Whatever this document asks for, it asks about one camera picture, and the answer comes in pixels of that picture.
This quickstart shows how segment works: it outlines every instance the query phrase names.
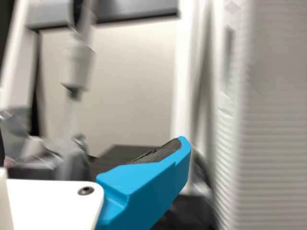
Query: white ribbed surface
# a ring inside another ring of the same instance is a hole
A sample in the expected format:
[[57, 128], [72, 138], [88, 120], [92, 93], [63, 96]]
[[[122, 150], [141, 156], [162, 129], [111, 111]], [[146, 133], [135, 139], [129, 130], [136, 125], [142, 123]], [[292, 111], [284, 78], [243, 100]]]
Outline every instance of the white ribbed surface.
[[237, 0], [217, 113], [222, 230], [307, 229], [307, 0]]

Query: white wall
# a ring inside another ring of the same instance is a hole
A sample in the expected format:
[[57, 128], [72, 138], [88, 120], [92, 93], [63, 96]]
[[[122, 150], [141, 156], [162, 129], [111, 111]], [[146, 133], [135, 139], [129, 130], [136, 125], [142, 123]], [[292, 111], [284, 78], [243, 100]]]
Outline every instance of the white wall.
[[[60, 135], [68, 30], [43, 33], [42, 81], [46, 136]], [[78, 129], [90, 154], [112, 144], [161, 145], [169, 139], [176, 19], [105, 24], [94, 30], [96, 57]]]

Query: black rubber pad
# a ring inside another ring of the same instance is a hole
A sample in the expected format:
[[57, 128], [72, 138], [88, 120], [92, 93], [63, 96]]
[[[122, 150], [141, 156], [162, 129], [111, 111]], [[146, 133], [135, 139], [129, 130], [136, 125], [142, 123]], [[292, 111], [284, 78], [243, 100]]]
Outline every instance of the black rubber pad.
[[170, 156], [174, 152], [176, 152], [179, 148], [181, 148], [181, 142], [177, 138], [172, 139], [166, 144], [155, 148], [154, 150], [147, 152], [127, 164], [141, 164], [141, 163], [150, 163], [150, 162], [159, 162], [164, 158]]

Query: white cylindrical part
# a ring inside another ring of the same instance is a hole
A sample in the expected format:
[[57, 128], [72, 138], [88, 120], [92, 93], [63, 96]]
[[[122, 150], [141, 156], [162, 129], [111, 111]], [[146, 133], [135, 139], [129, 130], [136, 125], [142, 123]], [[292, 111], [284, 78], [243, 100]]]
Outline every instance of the white cylindrical part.
[[1, 230], [13, 230], [14, 226], [6, 180], [6, 169], [0, 168], [0, 226]]

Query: white plastic plate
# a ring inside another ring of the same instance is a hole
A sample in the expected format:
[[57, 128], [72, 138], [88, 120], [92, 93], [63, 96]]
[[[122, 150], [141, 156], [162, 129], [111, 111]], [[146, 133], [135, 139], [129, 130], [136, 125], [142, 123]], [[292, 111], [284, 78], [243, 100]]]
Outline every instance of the white plastic plate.
[[[8, 179], [7, 186], [15, 230], [91, 230], [104, 201], [94, 182]], [[79, 195], [84, 187], [94, 191]]]

